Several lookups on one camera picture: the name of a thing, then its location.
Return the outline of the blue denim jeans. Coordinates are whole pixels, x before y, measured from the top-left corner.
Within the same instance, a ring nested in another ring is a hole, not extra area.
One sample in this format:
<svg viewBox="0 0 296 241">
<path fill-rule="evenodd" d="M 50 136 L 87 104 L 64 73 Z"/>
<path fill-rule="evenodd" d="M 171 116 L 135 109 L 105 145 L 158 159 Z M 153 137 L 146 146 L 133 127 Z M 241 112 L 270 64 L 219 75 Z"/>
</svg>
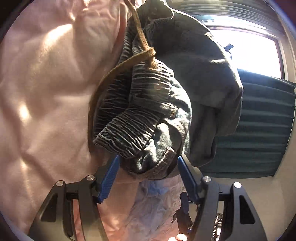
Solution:
<svg viewBox="0 0 296 241">
<path fill-rule="evenodd" d="M 210 30 L 195 18 L 146 1 L 128 20 L 118 64 L 89 104 L 88 147 L 121 156 L 139 178 L 178 175 L 177 158 L 195 167 L 216 154 L 215 138 L 235 132 L 243 85 Z"/>
</svg>

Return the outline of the dark teal right curtain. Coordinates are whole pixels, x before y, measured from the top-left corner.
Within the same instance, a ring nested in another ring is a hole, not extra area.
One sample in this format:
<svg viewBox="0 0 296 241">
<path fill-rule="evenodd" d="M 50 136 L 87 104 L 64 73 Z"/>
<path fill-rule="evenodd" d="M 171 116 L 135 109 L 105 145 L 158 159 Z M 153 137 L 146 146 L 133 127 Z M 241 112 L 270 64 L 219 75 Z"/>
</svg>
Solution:
<svg viewBox="0 0 296 241">
<path fill-rule="evenodd" d="M 236 131 L 216 138 L 216 155 L 201 167 L 216 178 L 273 176 L 285 154 L 295 118 L 295 84 L 240 69 L 243 100 Z"/>
</svg>

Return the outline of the pastel pink bed duvet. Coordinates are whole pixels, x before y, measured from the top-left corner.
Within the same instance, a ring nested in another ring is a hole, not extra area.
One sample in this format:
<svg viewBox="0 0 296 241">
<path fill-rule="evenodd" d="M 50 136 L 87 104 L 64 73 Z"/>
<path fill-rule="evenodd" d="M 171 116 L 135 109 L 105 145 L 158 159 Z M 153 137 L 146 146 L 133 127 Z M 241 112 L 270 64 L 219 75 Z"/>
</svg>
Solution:
<svg viewBox="0 0 296 241">
<path fill-rule="evenodd" d="M 28 240 L 53 185 L 80 181 L 89 99 L 122 51 L 124 1 L 32 1 L 1 42 L 1 240 Z"/>
</svg>

